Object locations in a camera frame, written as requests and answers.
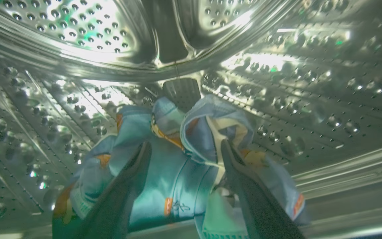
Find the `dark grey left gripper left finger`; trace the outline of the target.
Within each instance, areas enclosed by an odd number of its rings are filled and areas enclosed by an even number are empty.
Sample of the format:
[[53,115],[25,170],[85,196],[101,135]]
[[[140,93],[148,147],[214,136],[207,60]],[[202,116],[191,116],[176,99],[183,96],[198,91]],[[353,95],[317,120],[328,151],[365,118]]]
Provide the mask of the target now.
[[152,155],[150,142],[138,146],[121,172],[81,222],[76,239],[125,239],[134,201],[144,190]]

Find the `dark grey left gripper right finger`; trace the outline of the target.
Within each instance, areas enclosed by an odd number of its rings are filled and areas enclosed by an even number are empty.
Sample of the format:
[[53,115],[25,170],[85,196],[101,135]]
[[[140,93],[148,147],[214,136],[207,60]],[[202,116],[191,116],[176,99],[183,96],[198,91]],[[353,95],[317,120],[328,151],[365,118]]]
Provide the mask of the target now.
[[227,139],[221,141],[227,181],[238,194],[250,239],[304,239],[305,236],[256,172]]

